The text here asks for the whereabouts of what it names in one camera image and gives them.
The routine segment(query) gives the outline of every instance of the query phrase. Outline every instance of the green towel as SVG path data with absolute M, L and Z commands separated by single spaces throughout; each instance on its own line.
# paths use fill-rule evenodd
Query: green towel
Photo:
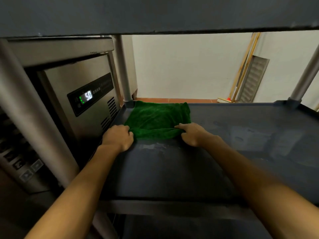
M 190 110 L 184 104 L 157 104 L 137 101 L 125 122 L 135 139 L 170 139 L 184 132 L 174 128 L 180 123 L 191 123 Z

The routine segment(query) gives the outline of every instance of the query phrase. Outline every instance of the digital display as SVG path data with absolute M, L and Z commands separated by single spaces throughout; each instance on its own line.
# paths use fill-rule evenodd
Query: digital display
M 84 104 L 87 101 L 91 100 L 92 98 L 93 98 L 92 92 L 89 90 L 80 96 L 80 101 L 82 102 L 82 104 Z

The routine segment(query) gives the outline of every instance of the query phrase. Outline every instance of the ventilation grille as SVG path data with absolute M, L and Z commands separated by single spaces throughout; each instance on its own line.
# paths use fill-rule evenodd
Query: ventilation grille
M 101 122 L 101 126 L 102 126 L 102 130 L 105 131 L 106 129 L 109 128 L 111 122 L 114 120 L 116 114 L 117 114 L 117 108 L 116 108 L 116 104 L 115 104 L 115 100 L 114 97 L 112 97 L 108 102 L 108 110 L 110 111 L 110 115 L 107 116 L 102 122 Z
M 253 102 L 268 63 L 269 59 L 253 56 L 237 98 L 238 102 Z

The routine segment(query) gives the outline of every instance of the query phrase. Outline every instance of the floor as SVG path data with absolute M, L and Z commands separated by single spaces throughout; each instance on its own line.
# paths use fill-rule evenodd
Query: floor
M 210 99 L 136 98 L 136 100 L 153 103 L 217 103 L 217 100 Z

